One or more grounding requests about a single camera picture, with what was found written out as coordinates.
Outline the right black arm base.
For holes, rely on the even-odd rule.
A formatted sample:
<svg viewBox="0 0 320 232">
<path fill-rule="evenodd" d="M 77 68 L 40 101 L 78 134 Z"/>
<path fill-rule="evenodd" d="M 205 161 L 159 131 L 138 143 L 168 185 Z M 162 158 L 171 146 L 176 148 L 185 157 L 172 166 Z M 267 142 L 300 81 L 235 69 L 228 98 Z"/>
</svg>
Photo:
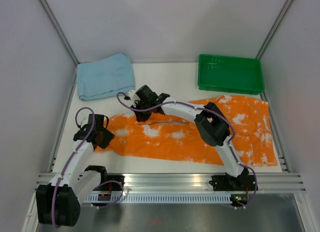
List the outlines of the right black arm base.
<svg viewBox="0 0 320 232">
<path fill-rule="evenodd" d="M 208 182 L 215 192 L 254 191 L 257 185 L 253 175 L 233 177 L 228 174 L 213 175 Z"/>
</svg>

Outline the orange tie-dye trousers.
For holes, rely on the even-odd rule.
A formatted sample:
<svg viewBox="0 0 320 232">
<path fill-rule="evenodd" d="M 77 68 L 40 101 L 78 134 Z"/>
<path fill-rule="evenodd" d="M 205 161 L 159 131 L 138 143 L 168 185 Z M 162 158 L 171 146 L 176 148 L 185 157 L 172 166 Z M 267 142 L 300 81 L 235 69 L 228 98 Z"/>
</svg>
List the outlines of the orange tie-dye trousers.
<svg viewBox="0 0 320 232">
<path fill-rule="evenodd" d="M 235 129 L 232 143 L 242 163 L 264 167 L 278 164 L 269 119 L 269 105 L 263 100 L 240 95 L 194 101 L 217 105 Z M 134 114 L 110 118 L 108 130 L 115 137 L 105 148 L 120 156 L 222 165 L 215 147 L 206 144 L 194 123 L 177 116 L 153 114 L 137 122 Z"/>
</svg>

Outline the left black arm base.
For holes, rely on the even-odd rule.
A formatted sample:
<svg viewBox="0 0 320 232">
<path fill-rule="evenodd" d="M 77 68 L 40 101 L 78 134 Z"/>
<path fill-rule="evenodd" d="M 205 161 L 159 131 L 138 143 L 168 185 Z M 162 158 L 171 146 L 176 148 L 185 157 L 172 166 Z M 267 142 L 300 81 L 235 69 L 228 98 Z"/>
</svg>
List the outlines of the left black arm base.
<svg viewBox="0 0 320 232">
<path fill-rule="evenodd" d="M 119 192 L 122 190 L 122 186 L 125 185 L 124 175 L 108 175 L 104 166 L 89 165 L 84 171 L 94 171 L 100 174 L 100 182 L 94 187 L 93 191 Z"/>
</svg>

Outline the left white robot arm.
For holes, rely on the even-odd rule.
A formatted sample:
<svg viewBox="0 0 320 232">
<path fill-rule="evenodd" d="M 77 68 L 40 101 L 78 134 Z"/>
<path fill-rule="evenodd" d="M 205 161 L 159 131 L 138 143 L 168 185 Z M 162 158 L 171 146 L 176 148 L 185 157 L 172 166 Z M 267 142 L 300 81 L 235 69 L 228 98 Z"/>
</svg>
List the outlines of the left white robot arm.
<svg viewBox="0 0 320 232">
<path fill-rule="evenodd" d="M 104 166 L 85 167 L 96 148 L 105 149 L 114 139 L 114 134 L 107 129 L 108 124 L 107 116 L 90 114 L 87 124 L 73 136 L 71 154 L 62 170 L 48 184 L 38 186 L 35 198 L 40 224 L 73 227 L 86 197 L 94 189 L 102 191 L 108 187 Z"/>
</svg>

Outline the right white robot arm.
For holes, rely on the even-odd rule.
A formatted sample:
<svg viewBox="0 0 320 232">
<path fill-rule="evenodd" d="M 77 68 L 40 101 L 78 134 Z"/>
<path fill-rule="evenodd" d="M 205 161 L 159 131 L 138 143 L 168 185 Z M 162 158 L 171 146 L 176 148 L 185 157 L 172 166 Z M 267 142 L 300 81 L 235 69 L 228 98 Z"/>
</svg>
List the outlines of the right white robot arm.
<svg viewBox="0 0 320 232">
<path fill-rule="evenodd" d="M 245 186 L 249 171 L 236 155 L 232 142 L 235 129 L 216 104 L 209 102 L 201 105 L 177 101 L 165 93 L 159 96 L 154 92 L 149 95 L 137 95 L 133 90 L 129 98 L 139 122 L 145 122 L 152 113 L 157 113 L 195 123 L 201 139 L 205 144 L 214 147 L 222 160 L 230 188 L 240 190 Z"/>
</svg>

